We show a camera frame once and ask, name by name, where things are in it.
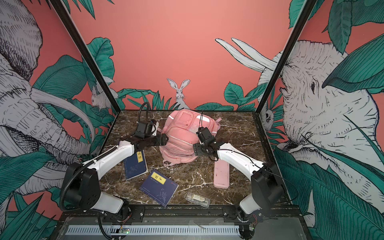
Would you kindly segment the dark blue book yellow label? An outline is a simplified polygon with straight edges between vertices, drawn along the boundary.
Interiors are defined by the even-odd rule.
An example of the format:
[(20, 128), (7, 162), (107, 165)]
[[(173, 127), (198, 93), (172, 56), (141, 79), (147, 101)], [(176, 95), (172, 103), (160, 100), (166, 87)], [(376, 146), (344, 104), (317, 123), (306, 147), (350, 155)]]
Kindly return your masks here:
[(140, 186), (140, 190), (161, 206), (166, 207), (178, 186), (177, 183), (157, 170), (152, 170), (148, 178)]

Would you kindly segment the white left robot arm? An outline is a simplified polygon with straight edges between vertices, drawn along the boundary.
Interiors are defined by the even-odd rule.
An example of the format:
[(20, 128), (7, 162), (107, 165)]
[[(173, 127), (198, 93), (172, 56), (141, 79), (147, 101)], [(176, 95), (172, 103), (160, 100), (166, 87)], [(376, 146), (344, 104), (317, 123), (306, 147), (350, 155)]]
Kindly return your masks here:
[(67, 168), (61, 187), (59, 208), (63, 212), (92, 210), (119, 213), (125, 200), (102, 192), (100, 179), (126, 158), (146, 147), (165, 146), (168, 140), (166, 134), (145, 138), (125, 136), (120, 139), (118, 145), (105, 153), (82, 164), (71, 164)]

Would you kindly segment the pink student backpack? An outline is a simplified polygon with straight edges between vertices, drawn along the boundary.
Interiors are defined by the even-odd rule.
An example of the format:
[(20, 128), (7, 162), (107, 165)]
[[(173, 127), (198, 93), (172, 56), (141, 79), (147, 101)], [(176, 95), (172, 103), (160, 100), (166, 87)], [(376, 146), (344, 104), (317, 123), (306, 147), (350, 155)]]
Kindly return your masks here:
[(168, 167), (194, 161), (197, 156), (193, 145), (200, 142), (197, 136), (199, 128), (207, 127), (215, 136), (221, 127), (221, 120), (221, 118), (214, 120), (207, 115), (188, 109), (173, 111), (168, 116), (163, 129), (160, 130), (169, 138), (165, 146), (160, 146), (163, 165)]

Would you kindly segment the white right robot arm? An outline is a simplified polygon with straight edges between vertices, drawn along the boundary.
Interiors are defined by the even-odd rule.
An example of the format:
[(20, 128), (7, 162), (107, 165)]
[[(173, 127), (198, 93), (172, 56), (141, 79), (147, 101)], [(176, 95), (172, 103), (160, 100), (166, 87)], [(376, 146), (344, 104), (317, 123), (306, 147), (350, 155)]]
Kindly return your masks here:
[(246, 222), (254, 213), (269, 211), (285, 195), (285, 183), (276, 164), (257, 161), (230, 143), (197, 143), (193, 148), (196, 156), (213, 156), (230, 164), (250, 180), (251, 193), (239, 203), (236, 210), (239, 221)]

